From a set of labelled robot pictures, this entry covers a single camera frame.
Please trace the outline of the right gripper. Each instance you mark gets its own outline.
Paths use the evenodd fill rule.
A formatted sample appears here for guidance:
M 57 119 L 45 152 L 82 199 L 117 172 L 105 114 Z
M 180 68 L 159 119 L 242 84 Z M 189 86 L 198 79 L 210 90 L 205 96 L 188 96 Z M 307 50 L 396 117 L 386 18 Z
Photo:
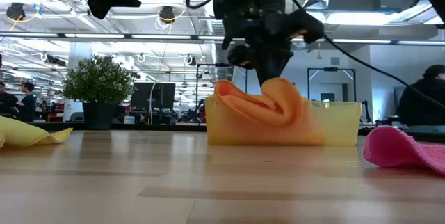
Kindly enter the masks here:
M 290 40 L 296 34 L 296 20 L 292 17 L 225 17 L 225 37 L 222 48 L 228 50 L 227 59 L 235 66 L 256 69 L 260 85 L 281 76 L 289 59 Z

